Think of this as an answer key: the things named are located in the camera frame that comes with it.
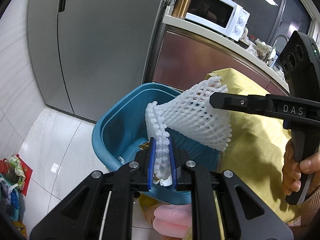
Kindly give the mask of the person's right hand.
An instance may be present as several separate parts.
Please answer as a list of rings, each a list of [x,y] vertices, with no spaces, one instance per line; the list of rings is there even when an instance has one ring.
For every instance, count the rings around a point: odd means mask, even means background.
[[[320,159],[319,152],[304,159],[300,163],[296,162],[293,158],[294,149],[292,140],[290,139],[285,147],[284,165],[282,168],[283,181],[282,189],[285,195],[289,196],[292,192],[298,192],[302,185],[302,174],[312,174],[313,178],[309,185],[307,196],[312,195],[317,191],[320,185],[319,169]]]

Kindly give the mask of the pink sleeve right forearm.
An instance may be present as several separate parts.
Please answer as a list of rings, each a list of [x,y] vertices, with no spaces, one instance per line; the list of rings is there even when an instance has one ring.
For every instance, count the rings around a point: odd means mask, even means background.
[[[294,239],[319,237],[319,188],[301,205],[300,216],[288,226]]]

